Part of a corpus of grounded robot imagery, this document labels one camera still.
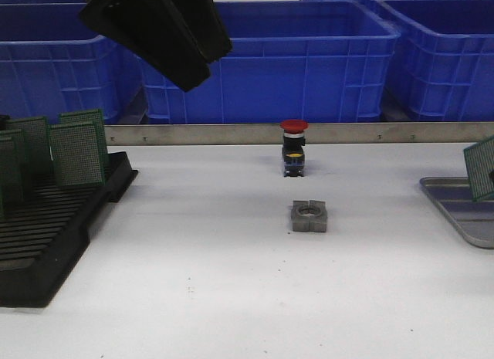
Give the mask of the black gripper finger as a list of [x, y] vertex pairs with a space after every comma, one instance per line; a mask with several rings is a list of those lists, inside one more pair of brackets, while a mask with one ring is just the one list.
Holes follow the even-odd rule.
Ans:
[[213, 63], [232, 50], [232, 42], [214, 0], [172, 0], [207, 63]]
[[86, 0], [81, 21], [121, 44], [187, 92], [210, 69], [172, 0]]

